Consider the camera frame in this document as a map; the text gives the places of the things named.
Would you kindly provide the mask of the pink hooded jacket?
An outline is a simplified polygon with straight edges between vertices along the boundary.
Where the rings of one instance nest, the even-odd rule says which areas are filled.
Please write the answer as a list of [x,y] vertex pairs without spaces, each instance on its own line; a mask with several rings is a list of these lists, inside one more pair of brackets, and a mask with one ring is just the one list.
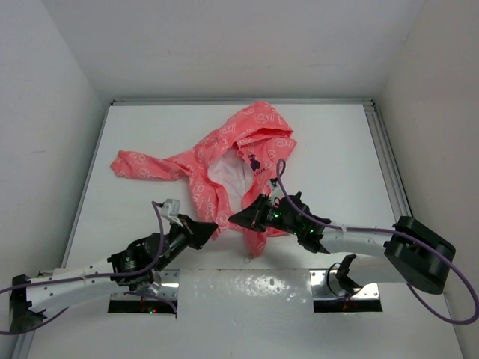
[[252,257],[259,257],[267,239],[280,230],[256,233],[229,222],[229,217],[251,205],[259,195],[270,195],[279,159],[288,159],[296,146],[293,128],[267,102],[238,111],[192,149],[159,159],[135,151],[118,152],[110,167],[129,180],[176,181],[185,177],[197,214],[214,221],[218,234],[243,233]]

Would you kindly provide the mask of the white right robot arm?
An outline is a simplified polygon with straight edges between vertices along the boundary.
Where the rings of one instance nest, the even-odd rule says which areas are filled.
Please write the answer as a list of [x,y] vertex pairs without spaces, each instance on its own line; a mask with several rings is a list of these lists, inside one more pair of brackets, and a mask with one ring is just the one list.
[[301,194],[271,200],[265,194],[229,221],[254,232],[293,234],[311,253],[344,253],[332,281],[342,293],[369,283],[406,283],[431,295],[442,294],[455,247],[413,217],[402,216],[393,233],[344,230],[313,215]]

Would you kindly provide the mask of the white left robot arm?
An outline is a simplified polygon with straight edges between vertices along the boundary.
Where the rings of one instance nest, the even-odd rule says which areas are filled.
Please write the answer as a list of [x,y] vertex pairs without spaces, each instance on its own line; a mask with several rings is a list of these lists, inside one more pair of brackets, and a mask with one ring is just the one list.
[[91,299],[115,293],[132,294],[155,281],[185,249],[200,250],[216,232],[214,222],[194,221],[179,215],[169,233],[158,233],[130,243],[128,247],[81,269],[31,278],[20,274],[12,278],[9,292],[8,331],[19,335],[41,328],[66,309]]

